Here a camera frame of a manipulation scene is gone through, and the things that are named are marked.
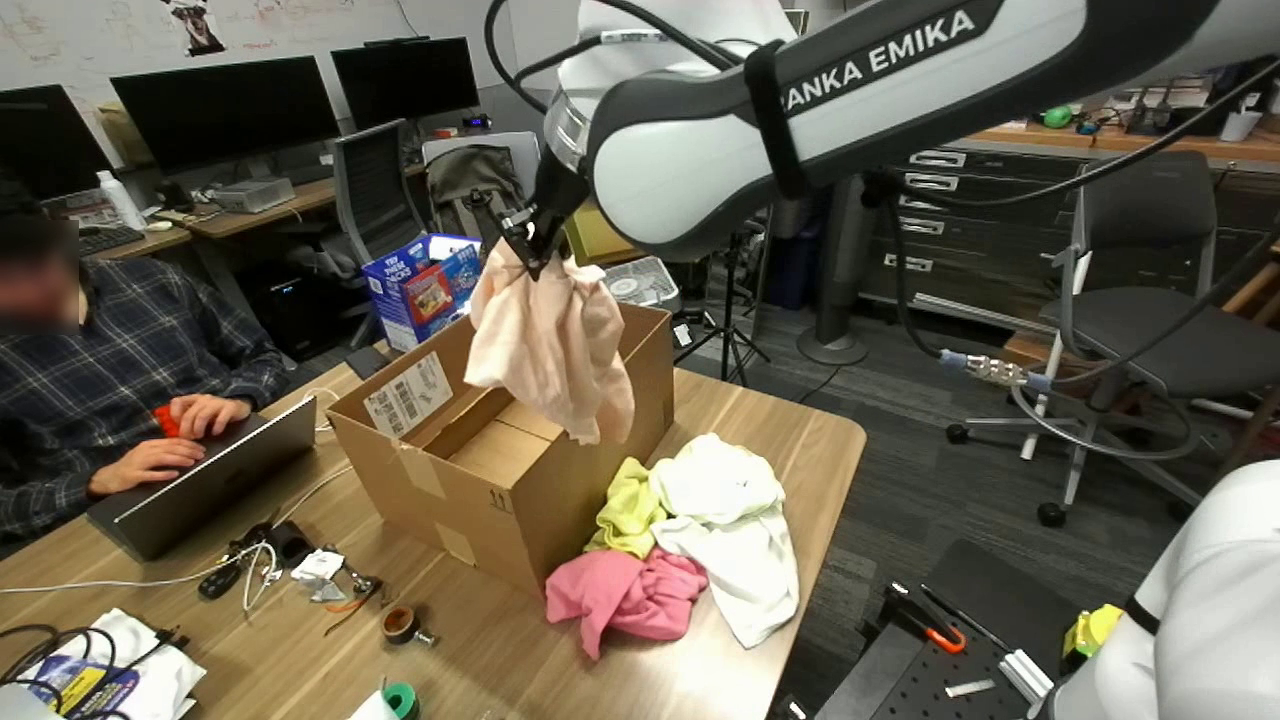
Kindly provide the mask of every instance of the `bag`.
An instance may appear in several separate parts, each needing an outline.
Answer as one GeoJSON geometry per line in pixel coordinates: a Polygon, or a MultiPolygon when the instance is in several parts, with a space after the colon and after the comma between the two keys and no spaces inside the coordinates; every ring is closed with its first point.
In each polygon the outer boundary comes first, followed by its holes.
{"type": "Polygon", "coordinates": [[[434,232],[472,237],[493,249],[506,214],[523,207],[516,159],[496,145],[462,145],[434,154],[428,168],[428,214],[434,232]]]}

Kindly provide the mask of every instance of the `beige cloth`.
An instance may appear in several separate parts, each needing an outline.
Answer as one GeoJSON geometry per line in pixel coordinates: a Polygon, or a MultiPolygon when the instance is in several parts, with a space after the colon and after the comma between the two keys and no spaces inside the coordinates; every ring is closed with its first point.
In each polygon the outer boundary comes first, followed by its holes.
{"type": "Polygon", "coordinates": [[[500,241],[472,297],[468,382],[508,389],[579,445],[624,445],[637,397],[622,361],[624,315],[599,266],[553,260],[532,278],[500,241]]]}

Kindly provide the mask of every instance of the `open cardboard box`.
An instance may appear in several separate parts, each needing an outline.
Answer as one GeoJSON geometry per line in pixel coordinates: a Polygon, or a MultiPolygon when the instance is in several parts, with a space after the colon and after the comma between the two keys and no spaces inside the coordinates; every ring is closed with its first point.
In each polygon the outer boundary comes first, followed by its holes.
{"type": "Polygon", "coordinates": [[[624,446],[578,445],[506,389],[466,382],[468,346],[472,324],[462,319],[337,398],[330,423],[393,527],[542,592],[545,574],[591,541],[622,460],[648,460],[671,426],[669,315],[624,308],[622,350],[637,393],[624,446]],[[439,361],[451,398],[404,434],[386,434],[364,398],[428,357],[439,361]]]}

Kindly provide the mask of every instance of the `person's hand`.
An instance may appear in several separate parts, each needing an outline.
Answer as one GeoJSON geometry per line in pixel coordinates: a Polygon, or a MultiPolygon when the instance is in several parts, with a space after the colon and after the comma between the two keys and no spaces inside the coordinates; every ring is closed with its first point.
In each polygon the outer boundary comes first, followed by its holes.
{"type": "Polygon", "coordinates": [[[249,403],[245,398],[228,398],[228,397],[175,397],[168,398],[175,423],[183,426],[183,441],[209,441],[209,434],[224,434],[232,423],[249,419],[249,403]]]}
{"type": "Polygon", "coordinates": [[[168,483],[179,471],[197,469],[202,460],[205,460],[205,446],[194,441],[141,441],[115,465],[97,469],[89,481],[89,492],[119,494],[141,483],[168,483]]]}

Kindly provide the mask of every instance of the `black monitor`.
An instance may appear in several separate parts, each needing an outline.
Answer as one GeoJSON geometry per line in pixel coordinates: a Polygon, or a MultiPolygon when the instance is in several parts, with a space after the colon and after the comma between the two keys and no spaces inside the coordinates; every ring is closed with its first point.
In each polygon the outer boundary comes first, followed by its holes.
{"type": "Polygon", "coordinates": [[[0,90],[0,171],[38,200],[67,197],[112,168],[60,84],[0,90]]]}
{"type": "Polygon", "coordinates": [[[468,40],[386,40],[334,50],[358,129],[478,108],[468,40]]]}
{"type": "Polygon", "coordinates": [[[314,54],[112,77],[112,84],[165,171],[337,134],[314,54]]]}

